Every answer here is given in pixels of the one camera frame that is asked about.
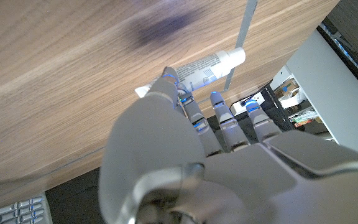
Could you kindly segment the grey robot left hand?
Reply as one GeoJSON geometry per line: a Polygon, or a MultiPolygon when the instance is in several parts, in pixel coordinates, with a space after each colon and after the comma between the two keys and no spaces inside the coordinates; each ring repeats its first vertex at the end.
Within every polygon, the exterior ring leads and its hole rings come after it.
{"type": "Polygon", "coordinates": [[[283,132],[246,104],[251,144],[218,92],[211,101],[222,151],[207,121],[178,106],[166,67],[116,120],[99,175],[106,223],[358,223],[358,152],[297,130],[283,132]]]}

